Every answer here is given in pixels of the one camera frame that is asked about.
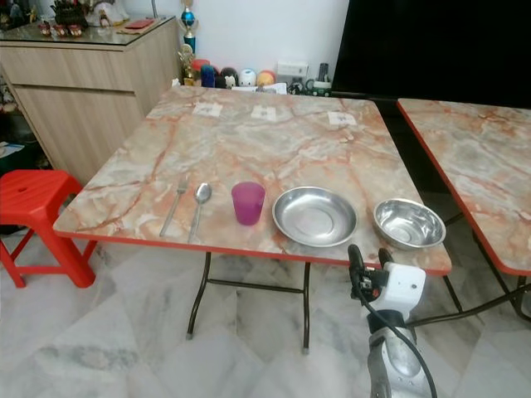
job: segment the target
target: wooden cabinet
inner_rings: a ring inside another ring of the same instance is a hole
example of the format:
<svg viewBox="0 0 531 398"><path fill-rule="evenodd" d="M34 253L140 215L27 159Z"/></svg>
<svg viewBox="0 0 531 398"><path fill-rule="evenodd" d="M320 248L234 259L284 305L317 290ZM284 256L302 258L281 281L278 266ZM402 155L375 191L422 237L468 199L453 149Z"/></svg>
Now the wooden cabinet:
<svg viewBox="0 0 531 398"><path fill-rule="evenodd" d="M4 77L53 167L85 184L178 76L177 23L87 42L25 40L31 28L0 36Z"/></svg>

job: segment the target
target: stainless steel plate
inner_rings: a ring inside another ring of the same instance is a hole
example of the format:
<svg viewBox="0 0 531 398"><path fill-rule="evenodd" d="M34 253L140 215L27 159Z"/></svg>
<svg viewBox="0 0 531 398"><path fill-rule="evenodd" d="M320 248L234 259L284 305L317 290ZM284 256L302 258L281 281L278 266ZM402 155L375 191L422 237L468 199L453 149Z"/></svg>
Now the stainless steel plate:
<svg viewBox="0 0 531 398"><path fill-rule="evenodd" d="M399 249L435 246L446 236L441 218L432 209L414 201L383 201L374 208L373 214L383 238Z"/></svg>
<svg viewBox="0 0 531 398"><path fill-rule="evenodd" d="M347 241L356 228L356 211L323 188L297 187L273 205L273 219L284 235L303 245L330 247Z"/></svg>

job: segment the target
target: black screen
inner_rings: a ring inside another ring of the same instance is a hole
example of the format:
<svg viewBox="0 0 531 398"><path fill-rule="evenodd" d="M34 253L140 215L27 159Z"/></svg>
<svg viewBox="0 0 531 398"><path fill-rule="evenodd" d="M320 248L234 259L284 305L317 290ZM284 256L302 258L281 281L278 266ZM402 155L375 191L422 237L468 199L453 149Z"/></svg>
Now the black screen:
<svg viewBox="0 0 531 398"><path fill-rule="evenodd" d="M526 3L351 0L333 91L529 108Z"/></svg>

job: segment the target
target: wall switch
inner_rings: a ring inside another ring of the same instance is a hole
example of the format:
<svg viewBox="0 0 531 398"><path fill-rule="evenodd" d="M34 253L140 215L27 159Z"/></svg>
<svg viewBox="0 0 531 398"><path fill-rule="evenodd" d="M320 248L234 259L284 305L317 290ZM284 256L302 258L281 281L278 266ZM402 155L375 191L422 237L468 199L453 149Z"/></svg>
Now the wall switch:
<svg viewBox="0 0 531 398"><path fill-rule="evenodd" d="M308 63L298 61L278 61L276 64L277 75L306 77Z"/></svg>

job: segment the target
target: floor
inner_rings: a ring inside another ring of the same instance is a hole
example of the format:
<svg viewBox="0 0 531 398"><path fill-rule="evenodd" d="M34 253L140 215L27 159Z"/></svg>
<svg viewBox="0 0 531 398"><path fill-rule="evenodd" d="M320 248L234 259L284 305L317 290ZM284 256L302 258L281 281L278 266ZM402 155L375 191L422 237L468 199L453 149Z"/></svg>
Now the floor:
<svg viewBox="0 0 531 398"><path fill-rule="evenodd" d="M443 217L455 211L446 196L425 201ZM20 237L2 240L12 249ZM449 229L446 247L467 308L502 293L465 221ZM212 258L212 277L302 285L302 264ZM203 259L191 251L101 244L88 289L62 275L32 276L26 289L15 289L2 269L0 397L369 397L369 331L349 297L346 268L312 265L304 356L302 297L294 294L208 285L187 341ZM25 265L52 261L37 239L21 254ZM415 318L454 311L442 279L429 278ZM439 396L531 395L531 325L508 304L420 327L417 335Z"/></svg>

